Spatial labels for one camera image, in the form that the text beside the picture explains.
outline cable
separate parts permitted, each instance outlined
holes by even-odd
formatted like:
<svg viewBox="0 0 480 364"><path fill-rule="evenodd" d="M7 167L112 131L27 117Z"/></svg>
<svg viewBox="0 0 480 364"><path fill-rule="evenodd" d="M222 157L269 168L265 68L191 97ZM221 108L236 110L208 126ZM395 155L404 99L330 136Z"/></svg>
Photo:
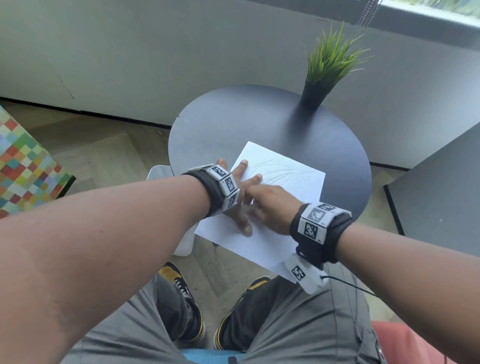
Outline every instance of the cable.
<svg viewBox="0 0 480 364"><path fill-rule="evenodd" d="M364 291L365 293L371 294L372 296L379 298L375 293L372 293L372 292L370 292L370 291L364 290L363 288L357 287L357 286L354 285L354 284L345 282L344 280L342 280L342 279L340 279L340 278L333 277L333 276L320 276L320 278L321 278L321 279L331 278L331 279L339 280L340 282L343 282L343 283L345 283L345 284L348 284L349 286L352 286L353 288L356 288L357 290Z"/></svg>

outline potted plant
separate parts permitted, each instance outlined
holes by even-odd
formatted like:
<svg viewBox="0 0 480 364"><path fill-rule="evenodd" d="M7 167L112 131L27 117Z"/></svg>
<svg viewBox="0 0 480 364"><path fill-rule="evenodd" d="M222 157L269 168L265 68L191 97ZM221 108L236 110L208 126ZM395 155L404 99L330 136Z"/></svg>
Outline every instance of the potted plant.
<svg viewBox="0 0 480 364"><path fill-rule="evenodd" d="M332 91L333 87L343 77L353 70L353 67L365 62L359 56L370 49L351 48L358 38L344 40L343 24L338 32L325 35L313 53L307 53L308 72L305 87L301 95L300 103L308 109L316 110Z"/></svg>

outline black table top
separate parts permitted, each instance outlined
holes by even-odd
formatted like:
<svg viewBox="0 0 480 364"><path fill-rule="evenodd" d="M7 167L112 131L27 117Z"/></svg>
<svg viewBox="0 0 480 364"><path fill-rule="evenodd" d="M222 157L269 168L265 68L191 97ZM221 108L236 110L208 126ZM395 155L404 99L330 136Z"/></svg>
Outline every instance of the black table top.
<svg viewBox="0 0 480 364"><path fill-rule="evenodd" d="M224 158L231 167L248 141L326 173L321 201L357 219L372 191L365 151L352 131L324 107L309 112L300 95L267 86L220 88L192 101L168 140L173 173Z"/></svg>

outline forearm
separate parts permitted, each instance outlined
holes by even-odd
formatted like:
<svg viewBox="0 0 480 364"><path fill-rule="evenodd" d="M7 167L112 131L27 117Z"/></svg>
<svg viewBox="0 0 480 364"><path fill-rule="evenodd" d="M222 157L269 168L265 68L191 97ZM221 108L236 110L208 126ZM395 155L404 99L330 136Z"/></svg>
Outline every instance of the forearm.
<svg viewBox="0 0 480 364"><path fill-rule="evenodd" d="M16 319L3 322L0 342L8 349L30 332L26 339L39 346L38 333L51 333L61 359L147 283L209 207L202 184L179 176L76 194L1 220L0 308Z"/></svg>
<svg viewBox="0 0 480 364"><path fill-rule="evenodd" d="M480 258L359 224L336 255L412 329L459 363L480 359Z"/></svg>

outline black and yellow shoe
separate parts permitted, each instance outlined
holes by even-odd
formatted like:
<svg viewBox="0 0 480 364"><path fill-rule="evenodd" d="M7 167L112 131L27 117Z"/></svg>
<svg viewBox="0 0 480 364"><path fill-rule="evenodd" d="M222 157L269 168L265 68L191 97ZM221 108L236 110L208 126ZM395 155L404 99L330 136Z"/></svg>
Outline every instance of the black and yellow shoe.
<svg viewBox="0 0 480 364"><path fill-rule="evenodd" d="M195 346L205 337L206 334L204 318L202 316L202 312L200 311L200 307L198 307L197 302L190 293L187 282L185 282L180 269L175 264L172 262L166 262L162 269L160 269L158 272L161 276L163 276L163 278L168 280L180 290L187 303L192 308L194 321L193 325L189 328L189 332L183 334L179 341L189 346Z"/></svg>
<svg viewBox="0 0 480 364"><path fill-rule="evenodd" d="M260 287L261 285L267 283L268 281L272 280L270 277L260 277L254 280L250 285L247 287L245 292L242 294L238 302L233 306L233 308L230 310L230 312L225 316L225 318L222 320L220 323L220 326L218 329L216 329L215 334L213 336L213 344L216 350L224 350L224 346L222 345L222 337L223 337L223 329L226 327L226 323L228 322L228 319L230 315L232 314L233 310L235 310L235 307L239 305L239 303L243 300L246 294L250 293L251 291L255 290L256 288Z"/></svg>

